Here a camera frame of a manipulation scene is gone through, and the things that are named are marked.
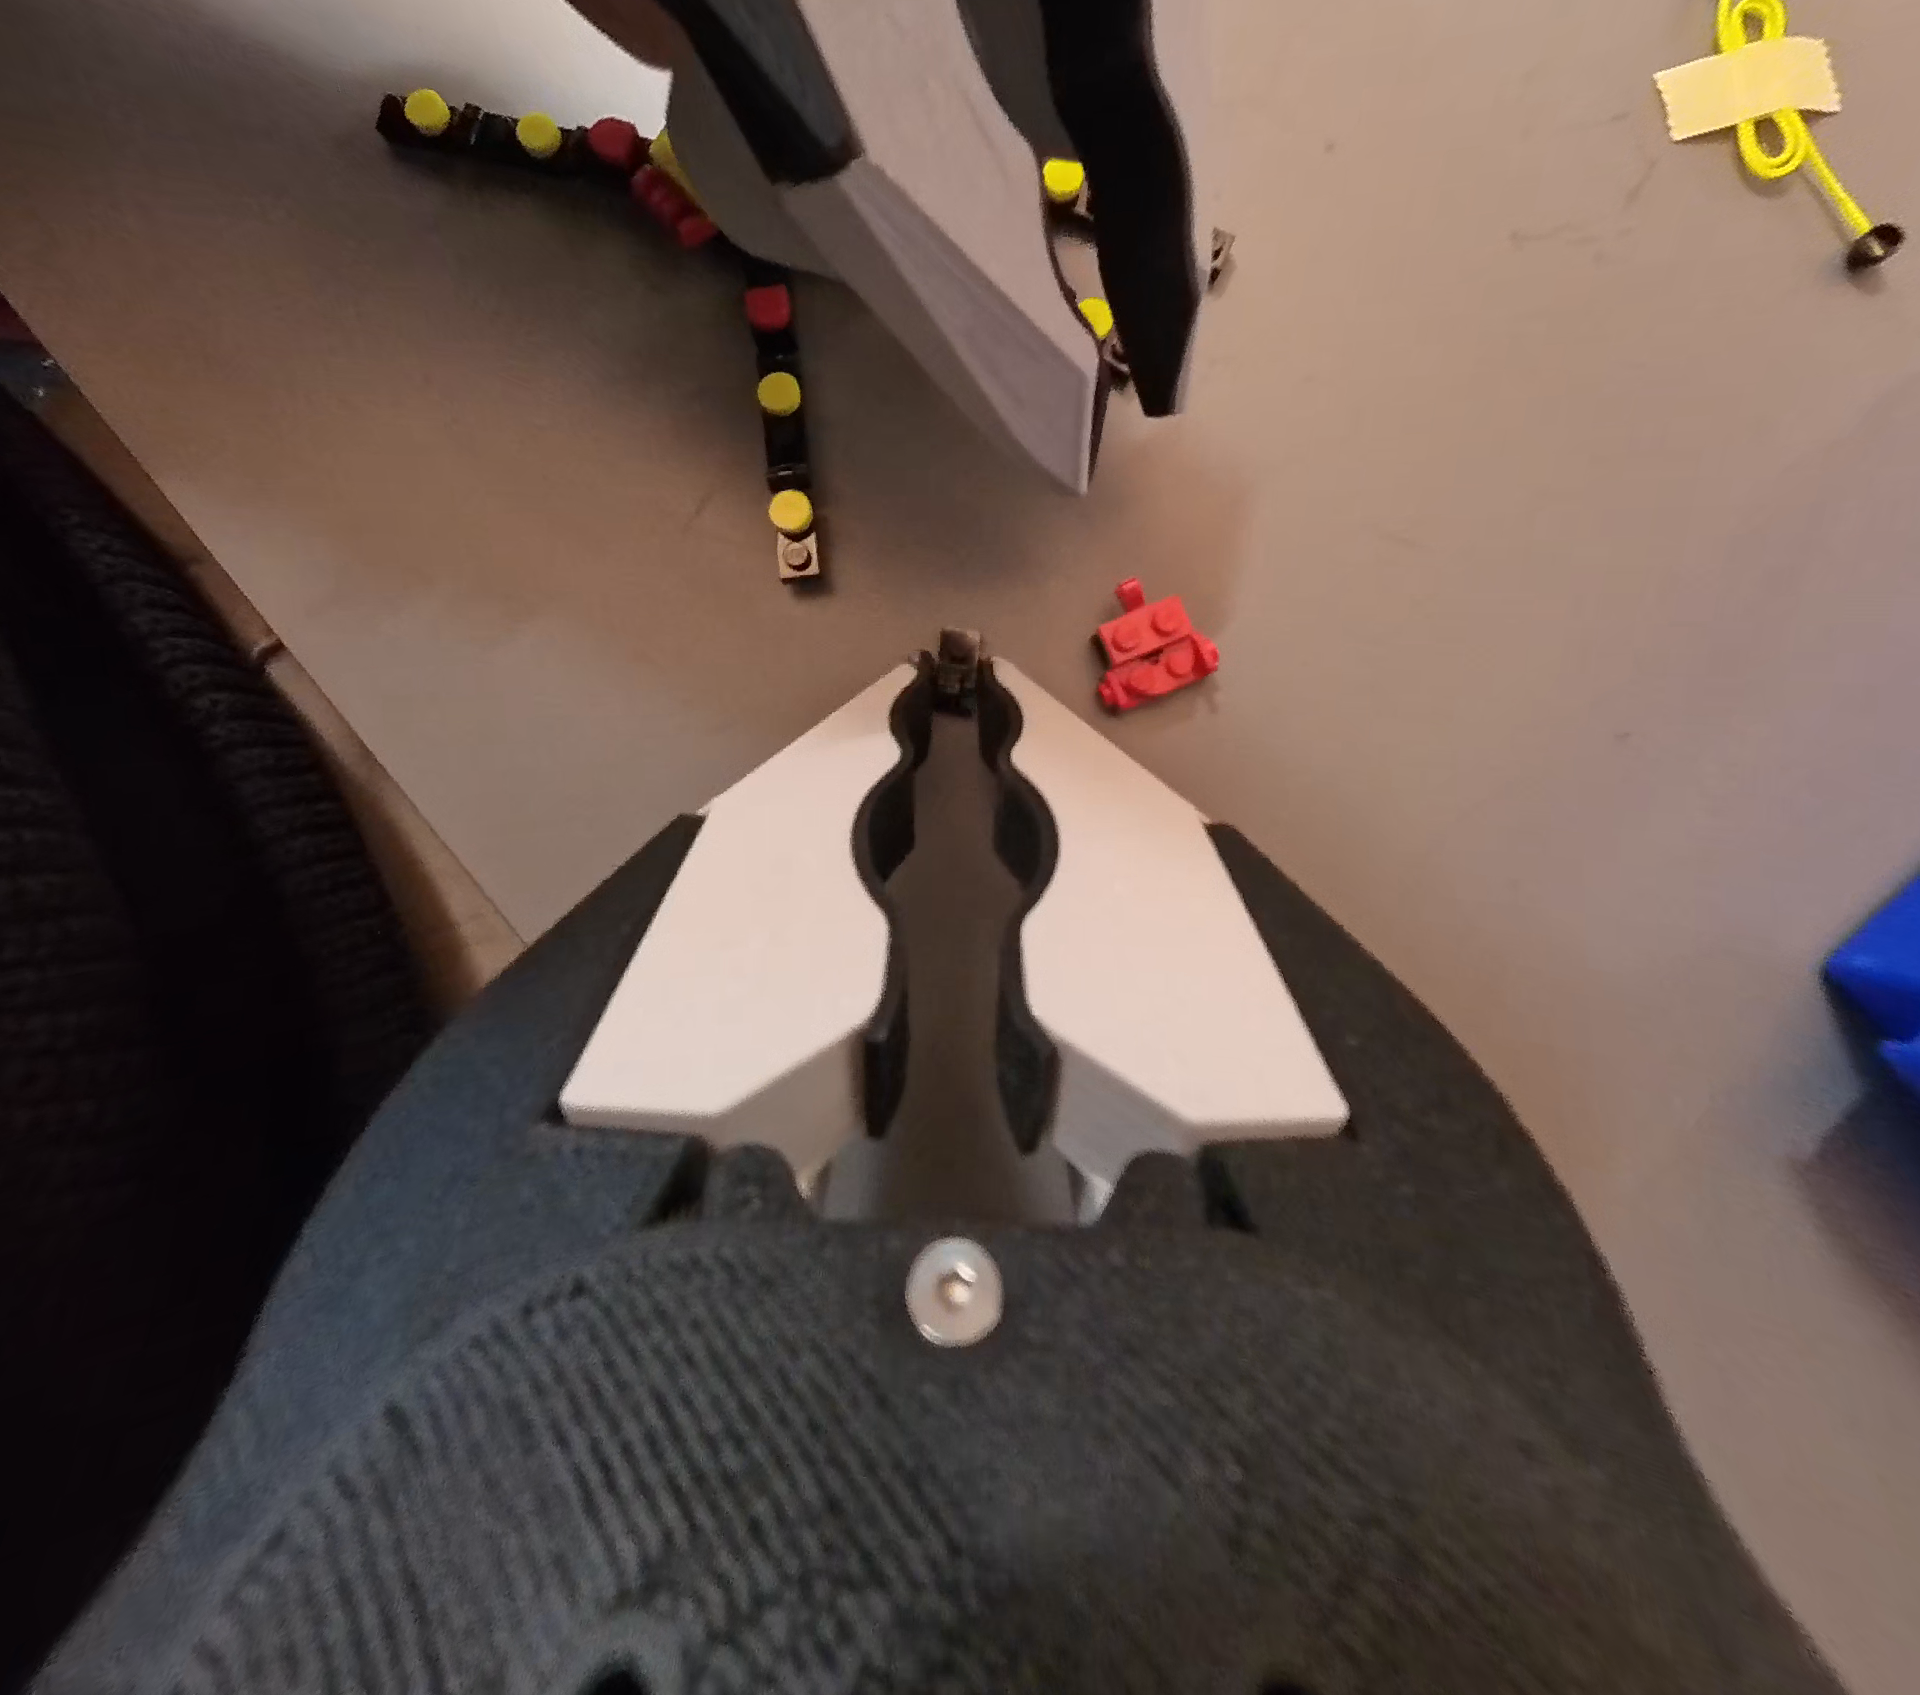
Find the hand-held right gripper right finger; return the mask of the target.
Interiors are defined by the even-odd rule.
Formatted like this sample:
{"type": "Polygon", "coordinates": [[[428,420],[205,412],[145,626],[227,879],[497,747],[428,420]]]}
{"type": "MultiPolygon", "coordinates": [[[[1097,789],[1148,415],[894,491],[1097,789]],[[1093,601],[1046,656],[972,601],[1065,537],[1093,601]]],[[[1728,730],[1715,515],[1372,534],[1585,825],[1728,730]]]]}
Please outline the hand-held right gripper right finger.
{"type": "Polygon", "coordinates": [[[1018,1147],[1106,1206],[1141,1156],[1339,1133],[1349,1102],[1201,810],[1007,656],[977,735],[1019,885],[996,999],[1018,1147]]]}

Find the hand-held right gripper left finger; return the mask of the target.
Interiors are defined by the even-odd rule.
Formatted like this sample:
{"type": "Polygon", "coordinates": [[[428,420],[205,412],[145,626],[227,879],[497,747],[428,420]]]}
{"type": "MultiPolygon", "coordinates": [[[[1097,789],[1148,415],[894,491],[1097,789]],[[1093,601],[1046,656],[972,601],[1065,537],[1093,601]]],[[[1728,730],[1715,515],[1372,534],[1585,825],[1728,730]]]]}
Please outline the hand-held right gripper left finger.
{"type": "Polygon", "coordinates": [[[558,1093],[568,1125],[768,1147],[803,1188],[890,1125],[909,1049],[890,885],[931,720],[933,665],[897,665],[709,801],[558,1093]]]}

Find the black yellow red lego assembly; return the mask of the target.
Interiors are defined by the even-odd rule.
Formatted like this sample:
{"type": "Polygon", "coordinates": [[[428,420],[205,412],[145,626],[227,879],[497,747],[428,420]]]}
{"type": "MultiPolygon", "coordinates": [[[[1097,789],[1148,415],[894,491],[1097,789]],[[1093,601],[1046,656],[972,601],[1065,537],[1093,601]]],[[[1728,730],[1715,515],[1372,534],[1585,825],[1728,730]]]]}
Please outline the black yellow red lego assembly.
{"type": "Polygon", "coordinates": [[[778,578],[798,588],[821,585],[826,557],[813,496],[794,271],[747,252],[719,227],[692,192],[670,137],[645,133],[627,117],[568,126],[539,109],[493,111],[476,102],[451,102],[428,85],[385,94],[373,126],[386,148],[417,161],[436,158],[622,192],[669,240],[721,266],[739,291],[752,343],[778,578]]]}

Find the red lego piece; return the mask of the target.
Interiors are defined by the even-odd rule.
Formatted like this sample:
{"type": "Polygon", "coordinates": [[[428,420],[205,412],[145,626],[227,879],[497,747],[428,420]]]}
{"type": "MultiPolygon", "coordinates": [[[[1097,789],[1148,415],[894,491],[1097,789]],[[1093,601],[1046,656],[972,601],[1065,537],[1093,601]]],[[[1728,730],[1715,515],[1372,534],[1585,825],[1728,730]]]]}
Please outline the red lego piece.
{"type": "Polygon", "coordinates": [[[1217,673],[1220,649],[1201,632],[1184,598],[1152,598],[1141,578],[1114,590],[1117,614],[1095,629],[1102,655],[1097,700],[1110,712],[1166,700],[1217,673]]]}

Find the masking tape piece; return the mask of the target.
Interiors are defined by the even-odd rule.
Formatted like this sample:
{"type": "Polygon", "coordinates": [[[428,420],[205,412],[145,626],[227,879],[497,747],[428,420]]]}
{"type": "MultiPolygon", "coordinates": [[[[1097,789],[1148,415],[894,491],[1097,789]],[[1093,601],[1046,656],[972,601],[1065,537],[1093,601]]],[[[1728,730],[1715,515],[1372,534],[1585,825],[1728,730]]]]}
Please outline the masking tape piece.
{"type": "Polygon", "coordinates": [[[1785,111],[1832,114],[1844,90],[1829,46],[1774,35],[1652,74],[1671,142],[1691,142],[1785,111]]]}

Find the blue plastic bin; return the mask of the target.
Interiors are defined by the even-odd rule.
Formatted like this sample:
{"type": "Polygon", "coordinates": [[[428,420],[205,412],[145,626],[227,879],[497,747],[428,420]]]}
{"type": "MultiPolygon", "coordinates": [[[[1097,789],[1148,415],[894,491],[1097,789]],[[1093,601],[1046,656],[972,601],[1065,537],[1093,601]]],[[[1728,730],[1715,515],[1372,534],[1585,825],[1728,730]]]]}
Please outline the blue plastic bin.
{"type": "Polygon", "coordinates": [[[1850,1046],[1919,1104],[1919,874],[1826,951],[1821,987],[1850,1046]]]}

